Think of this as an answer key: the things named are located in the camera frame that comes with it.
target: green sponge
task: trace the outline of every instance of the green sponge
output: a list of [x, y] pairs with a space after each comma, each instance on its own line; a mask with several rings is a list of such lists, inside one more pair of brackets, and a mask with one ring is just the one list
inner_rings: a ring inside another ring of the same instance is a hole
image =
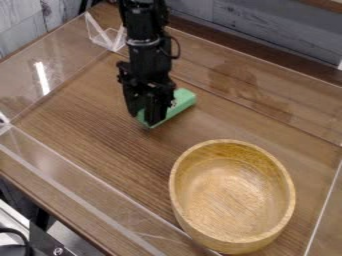
[[184, 112], [189, 107], [196, 105], [197, 95], [190, 90], [181, 88], [176, 90], [176, 100], [177, 100], [177, 106], [169, 108], [166, 119], [162, 122], [159, 122], [154, 126], [150, 126], [145, 121], [145, 109], [142, 109], [138, 113], [138, 116], [137, 116], [138, 121], [149, 128], [151, 129], [155, 128], [157, 126], [163, 124], [169, 119], [177, 116], [181, 112]]

